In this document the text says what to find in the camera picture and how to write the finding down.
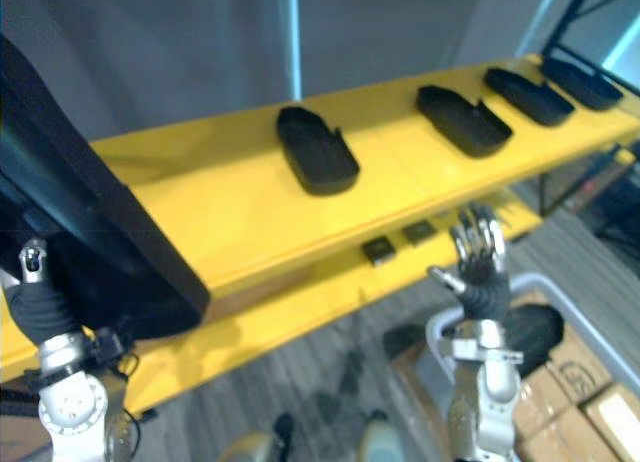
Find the shelf board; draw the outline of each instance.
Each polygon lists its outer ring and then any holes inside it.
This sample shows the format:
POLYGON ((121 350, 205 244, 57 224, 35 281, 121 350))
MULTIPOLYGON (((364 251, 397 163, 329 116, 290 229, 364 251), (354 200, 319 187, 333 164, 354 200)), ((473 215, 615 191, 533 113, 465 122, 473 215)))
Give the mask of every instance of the shelf board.
MULTIPOLYGON (((483 200, 503 220, 507 238, 541 223, 506 190, 483 200)), ((400 232, 387 234, 397 254, 381 266, 371 266, 359 247, 347 249, 314 264, 312 275, 302 284, 259 305, 185 335, 139 344, 140 365, 127 390, 127 407, 135 413, 153 407, 423 279, 429 265, 453 263, 456 255, 448 228, 455 217, 454 212, 430 217, 438 231, 418 247, 400 232)))
POLYGON ((93 147, 214 296, 224 297, 640 131, 640 120, 618 108, 594 112, 577 102, 561 126, 540 126, 483 85, 489 65, 537 70, 508 60, 305 100, 342 128, 362 169, 352 189, 331 197, 305 193, 287 165, 275 132, 281 106, 93 147), (484 159, 459 152, 417 113, 416 90, 425 84, 483 97, 514 131, 506 147, 484 159))

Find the black panel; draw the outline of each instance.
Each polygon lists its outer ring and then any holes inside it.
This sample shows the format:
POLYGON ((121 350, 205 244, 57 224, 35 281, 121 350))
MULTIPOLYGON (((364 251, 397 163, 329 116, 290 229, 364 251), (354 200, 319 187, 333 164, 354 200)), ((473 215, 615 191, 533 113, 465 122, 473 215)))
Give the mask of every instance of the black panel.
POLYGON ((19 275, 20 247, 38 235, 84 325, 137 339, 195 326, 206 288, 4 37, 1 89, 0 265, 19 275))

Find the black cable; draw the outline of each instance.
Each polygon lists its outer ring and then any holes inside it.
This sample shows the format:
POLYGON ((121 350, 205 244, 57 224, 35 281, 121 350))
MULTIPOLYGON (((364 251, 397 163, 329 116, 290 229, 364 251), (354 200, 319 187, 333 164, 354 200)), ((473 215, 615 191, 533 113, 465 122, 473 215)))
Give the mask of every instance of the black cable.
POLYGON ((133 459, 138 452, 138 448, 140 447, 140 441, 142 440, 142 429, 140 427, 140 422, 133 415, 131 415, 131 412, 129 412, 125 408, 123 408, 122 410, 124 410, 124 413, 127 415, 127 417, 129 417, 129 420, 131 420, 131 423, 136 428, 136 443, 133 445, 133 450, 131 451, 131 458, 133 459))

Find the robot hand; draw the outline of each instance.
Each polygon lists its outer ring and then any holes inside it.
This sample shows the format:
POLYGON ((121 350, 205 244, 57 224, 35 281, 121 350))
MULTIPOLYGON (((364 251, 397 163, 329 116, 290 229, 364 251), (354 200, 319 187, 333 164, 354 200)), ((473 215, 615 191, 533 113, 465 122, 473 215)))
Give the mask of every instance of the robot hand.
POLYGON ((133 418, 123 410, 127 376, 117 370, 131 346, 109 328, 96 329, 92 338, 84 334, 69 300, 48 277, 44 240, 27 242, 19 260, 22 281, 0 270, 0 282, 16 325, 38 348, 40 370, 26 371, 25 378, 40 395, 53 461, 131 460, 133 418))
POLYGON ((440 352, 456 361, 451 451, 456 460, 505 462, 513 457, 512 413, 520 386, 515 364, 522 354, 508 350, 501 324, 511 299, 504 237, 491 209, 480 205, 460 212, 451 236, 460 276, 429 268, 458 296, 465 314, 453 336, 440 341, 440 352))
POLYGON ((491 208, 472 204, 468 212, 460 211, 451 237, 460 277, 437 266, 429 267, 429 274, 458 296, 465 319, 503 321, 511 293, 504 236, 491 208))

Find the metal frame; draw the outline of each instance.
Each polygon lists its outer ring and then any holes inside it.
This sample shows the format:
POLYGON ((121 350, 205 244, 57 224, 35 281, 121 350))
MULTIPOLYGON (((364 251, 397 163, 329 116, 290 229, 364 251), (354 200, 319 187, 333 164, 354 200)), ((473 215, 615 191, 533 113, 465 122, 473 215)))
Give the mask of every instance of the metal frame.
MULTIPOLYGON (((584 4, 584 1, 585 0, 571 0, 569 7, 567 7, 567 10, 565 11, 564 15, 556 25, 555 29, 551 33, 551 36, 547 40, 547 43, 542 49, 542 55, 544 57, 549 57, 554 50, 558 50, 572 57, 573 59, 577 60, 581 64, 586 65, 587 67, 593 69, 596 74, 602 75, 612 80, 613 82, 620 85, 621 87, 624 87, 626 90, 628 90, 632 94, 640 97, 640 89, 638 87, 635 87, 634 85, 618 77, 616 74, 612 73, 611 71, 604 69, 600 65, 589 60, 588 57, 580 54, 576 50, 562 43, 562 37, 567 32, 572 22, 598 9, 601 9, 602 7, 605 7, 616 0, 601 0, 599 2, 596 2, 590 7, 582 9, 582 5, 584 4)), ((577 190, 580 189, 580 187, 583 185, 584 182, 586 182, 587 180, 596 176, 598 173, 604 170, 606 165, 613 160, 615 156, 615 152, 617 152, 617 150, 619 150, 618 147, 612 149, 611 152, 603 154, 601 158, 596 160, 592 164, 592 166, 589 167, 589 169, 587 169, 587 171, 581 177, 576 179, 576 181, 574 181, 574 183, 572 183, 571 186, 562 193, 562 195, 560 195, 556 200, 552 201, 549 204, 549 206, 547 206, 547 203, 546 203, 546 185, 549 177, 547 173, 540 174, 538 178, 538 212, 539 214, 545 217, 551 214, 560 205, 562 205, 565 200, 567 200, 577 190)))

